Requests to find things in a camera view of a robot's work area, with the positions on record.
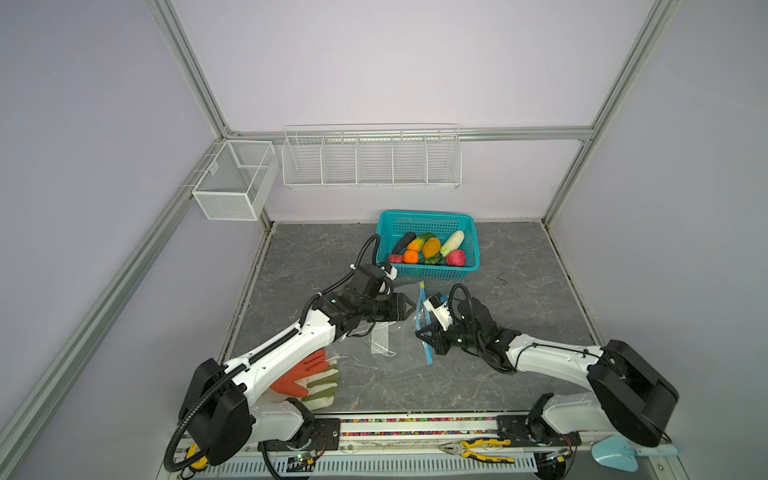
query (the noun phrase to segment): orange glove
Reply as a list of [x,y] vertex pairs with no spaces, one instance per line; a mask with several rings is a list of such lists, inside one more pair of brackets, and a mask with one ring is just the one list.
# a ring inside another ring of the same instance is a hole
[[308,396],[310,391],[301,385],[297,385],[296,381],[323,372],[329,366],[330,364],[326,361],[326,351],[323,349],[317,350],[299,362],[298,365],[288,370],[285,375],[278,378],[270,388],[283,395],[302,399]]

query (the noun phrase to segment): white wire shelf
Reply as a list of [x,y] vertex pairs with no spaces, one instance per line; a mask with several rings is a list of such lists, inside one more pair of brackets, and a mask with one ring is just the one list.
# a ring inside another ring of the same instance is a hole
[[283,182],[290,188],[456,188],[462,182],[457,125],[311,125],[285,132]]

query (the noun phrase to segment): work glove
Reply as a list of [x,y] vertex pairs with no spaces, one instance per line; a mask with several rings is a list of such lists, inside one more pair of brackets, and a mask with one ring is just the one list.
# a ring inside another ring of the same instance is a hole
[[282,401],[285,396],[301,399],[309,410],[322,409],[333,404],[333,394],[339,388],[339,369],[335,360],[326,358],[326,351],[321,349],[307,356],[291,370],[272,384],[270,390],[280,394],[264,394],[264,401]]

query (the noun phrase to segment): pliers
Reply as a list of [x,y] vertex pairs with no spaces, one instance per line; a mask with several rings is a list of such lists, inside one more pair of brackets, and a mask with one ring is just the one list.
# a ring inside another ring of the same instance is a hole
[[472,458],[485,463],[515,463],[514,458],[509,457],[489,457],[481,455],[477,452],[472,452],[471,449],[475,449],[480,446],[489,445],[495,447],[509,447],[512,444],[512,440],[499,440],[499,439],[472,439],[464,442],[449,443],[447,445],[440,445],[440,450],[451,455],[460,455],[464,458]]

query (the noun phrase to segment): blue plastic basket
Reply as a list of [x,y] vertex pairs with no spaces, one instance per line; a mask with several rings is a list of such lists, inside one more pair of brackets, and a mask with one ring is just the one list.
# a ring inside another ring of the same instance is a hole
[[466,266],[410,265],[398,263],[398,276],[436,276],[438,278],[464,278],[467,273],[480,268],[480,246],[475,221],[469,215],[427,214],[423,212],[384,212],[379,217],[376,232],[381,236],[379,263],[385,261],[395,245],[408,232],[416,235],[434,233],[444,243],[455,231],[464,232],[464,241],[459,247],[467,256]]

